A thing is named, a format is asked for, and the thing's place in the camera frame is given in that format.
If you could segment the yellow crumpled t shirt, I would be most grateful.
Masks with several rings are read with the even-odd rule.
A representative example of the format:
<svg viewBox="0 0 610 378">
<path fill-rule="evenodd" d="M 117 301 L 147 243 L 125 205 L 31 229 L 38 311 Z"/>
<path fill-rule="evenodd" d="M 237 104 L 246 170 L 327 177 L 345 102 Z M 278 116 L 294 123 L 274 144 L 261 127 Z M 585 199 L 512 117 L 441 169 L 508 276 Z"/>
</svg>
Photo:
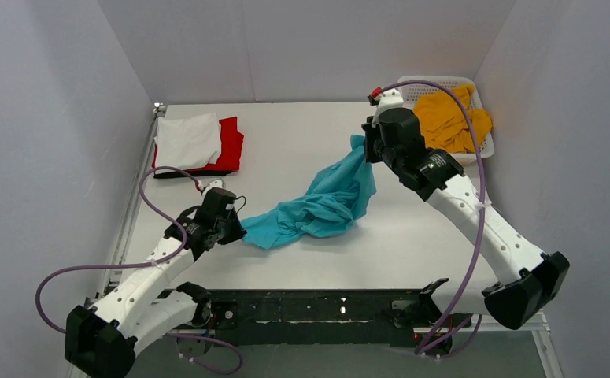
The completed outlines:
<svg viewBox="0 0 610 378">
<path fill-rule="evenodd" d="M 490 134 L 493 121 L 484 109 L 471 107 L 471 97 L 475 94 L 472 84 L 460 85 L 452 92 L 464 105 L 472 122 L 478 144 Z M 438 91 L 425 94 L 413 107 L 419 118 L 420 131 L 426 146 L 442 149 L 450 154 L 473 154 L 475 146 L 468 124 L 455 101 L 446 93 Z"/>
</svg>

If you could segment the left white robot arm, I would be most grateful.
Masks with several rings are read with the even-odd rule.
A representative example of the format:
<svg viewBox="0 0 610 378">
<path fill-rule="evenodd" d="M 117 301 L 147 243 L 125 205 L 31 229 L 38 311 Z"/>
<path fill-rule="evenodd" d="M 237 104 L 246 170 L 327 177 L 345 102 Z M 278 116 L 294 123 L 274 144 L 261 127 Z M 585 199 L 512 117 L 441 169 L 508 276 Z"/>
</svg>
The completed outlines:
<svg viewBox="0 0 610 378">
<path fill-rule="evenodd" d="M 165 229 L 146 266 L 134 270 L 112 292 L 67 316 L 65 359 L 89 377 L 125 377 L 136 357 L 173 328 L 212 320 L 211 294 L 185 282 L 160 294 L 215 245 L 245 235 L 235 210 L 236 195 L 208 186 L 199 206 L 184 210 Z"/>
</svg>

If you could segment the white plastic basket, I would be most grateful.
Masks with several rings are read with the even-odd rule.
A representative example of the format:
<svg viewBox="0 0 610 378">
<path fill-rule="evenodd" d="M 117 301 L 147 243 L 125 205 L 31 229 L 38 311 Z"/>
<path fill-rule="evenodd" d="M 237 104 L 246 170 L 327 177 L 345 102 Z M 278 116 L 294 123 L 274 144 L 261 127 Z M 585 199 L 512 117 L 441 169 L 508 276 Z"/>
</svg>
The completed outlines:
<svg viewBox="0 0 610 378">
<path fill-rule="evenodd" d="M 472 84 L 475 86 L 474 82 L 468 78 L 459 77 L 459 76 L 403 76 L 399 79 L 401 82 L 410 81 L 410 80 L 426 80 L 431 81 L 433 83 L 437 83 L 443 87 L 446 87 L 452 91 L 453 88 L 460 85 Z M 434 87 L 430 87 L 428 85 L 423 84 L 410 84 L 403 86 L 399 89 L 404 99 L 404 105 L 408 109 L 413 111 L 413 107 L 416 102 L 423 95 L 435 93 L 439 90 Z M 471 97 L 471 107 L 474 109 L 484 109 L 482 106 L 482 102 L 479 96 L 479 93 L 475 87 L 475 94 Z M 490 134 L 485 138 L 485 140 L 478 144 L 479 148 L 475 149 L 473 154 L 452 154 L 454 158 L 457 159 L 462 165 L 470 165 L 473 164 L 476 160 L 476 152 L 479 152 L 480 156 L 483 158 L 488 158 L 494 153 L 494 145 Z"/>
</svg>

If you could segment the red folded t shirt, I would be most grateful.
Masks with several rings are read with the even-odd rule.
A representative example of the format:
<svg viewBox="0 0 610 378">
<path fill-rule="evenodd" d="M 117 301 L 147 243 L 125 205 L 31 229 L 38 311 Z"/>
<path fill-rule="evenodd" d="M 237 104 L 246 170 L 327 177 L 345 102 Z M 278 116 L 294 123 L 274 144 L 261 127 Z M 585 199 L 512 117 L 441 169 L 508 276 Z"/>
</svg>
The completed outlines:
<svg viewBox="0 0 610 378">
<path fill-rule="evenodd" d="M 242 147 L 244 135 L 238 130 L 238 118 L 227 117 L 219 118 L 220 120 L 220 137 L 222 142 L 222 152 L 217 162 L 208 163 L 206 166 L 198 169 L 186 169 L 191 174 L 199 175 L 222 175 L 228 172 L 236 172 L 240 169 L 240 159 L 242 156 Z M 156 152 L 154 150 L 153 161 L 151 165 L 155 168 L 154 160 Z"/>
</svg>

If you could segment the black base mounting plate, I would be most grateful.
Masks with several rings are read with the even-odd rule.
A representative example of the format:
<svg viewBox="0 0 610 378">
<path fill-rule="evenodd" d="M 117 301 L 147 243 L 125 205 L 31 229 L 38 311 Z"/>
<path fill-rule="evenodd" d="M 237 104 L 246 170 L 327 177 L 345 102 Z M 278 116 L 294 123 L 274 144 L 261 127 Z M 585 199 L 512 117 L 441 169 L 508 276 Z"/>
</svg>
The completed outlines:
<svg viewBox="0 0 610 378">
<path fill-rule="evenodd" d="M 383 344 L 413 347 L 443 311 L 430 289 L 212 289 L 209 321 L 176 331 L 212 335 L 235 346 Z"/>
</svg>

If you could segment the white folded t shirt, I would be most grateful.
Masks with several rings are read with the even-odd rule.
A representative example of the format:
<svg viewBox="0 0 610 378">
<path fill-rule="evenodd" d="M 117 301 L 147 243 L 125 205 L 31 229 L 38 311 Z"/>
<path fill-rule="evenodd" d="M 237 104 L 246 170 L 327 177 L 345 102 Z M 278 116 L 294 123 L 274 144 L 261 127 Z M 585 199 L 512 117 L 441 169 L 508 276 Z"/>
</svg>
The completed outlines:
<svg viewBox="0 0 610 378">
<path fill-rule="evenodd" d="M 155 136 L 155 166 L 198 169 L 216 163 L 222 152 L 215 113 L 183 119 L 160 118 Z"/>
</svg>

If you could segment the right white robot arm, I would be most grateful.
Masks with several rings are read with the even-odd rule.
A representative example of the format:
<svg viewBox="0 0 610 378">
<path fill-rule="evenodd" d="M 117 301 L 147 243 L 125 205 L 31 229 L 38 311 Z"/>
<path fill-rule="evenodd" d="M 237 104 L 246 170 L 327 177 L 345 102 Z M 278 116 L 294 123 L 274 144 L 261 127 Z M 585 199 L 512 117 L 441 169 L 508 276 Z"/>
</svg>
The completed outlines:
<svg viewBox="0 0 610 378">
<path fill-rule="evenodd" d="M 558 294 L 569 260 L 546 253 L 526 240 L 492 206 L 447 152 L 428 148 L 418 118 L 406 108 L 393 108 L 363 123 L 366 160 L 384 163 L 400 183 L 446 217 L 483 257 L 496 283 L 474 289 L 439 279 L 419 295 L 421 313 L 435 322 L 445 312 L 488 315 L 517 330 Z"/>
</svg>

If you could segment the turquoise t shirt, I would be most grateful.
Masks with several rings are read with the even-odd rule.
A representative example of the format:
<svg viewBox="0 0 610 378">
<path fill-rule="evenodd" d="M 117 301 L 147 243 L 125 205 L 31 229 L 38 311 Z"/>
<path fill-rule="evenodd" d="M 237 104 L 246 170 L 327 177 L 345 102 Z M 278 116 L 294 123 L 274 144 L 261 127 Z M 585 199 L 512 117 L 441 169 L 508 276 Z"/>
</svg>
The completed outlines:
<svg viewBox="0 0 610 378">
<path fill-rule="evenodd" d="M 321 239 L 349 231 L 366 215 L 377 192 L 372 165 L 365 161 L 365 141 L 362 135 L 351 136 L 351 151 L 320 170 L 301 197 L 242 220 L 242 241 L 273 250 L 304 236 Z"/>
</svg>

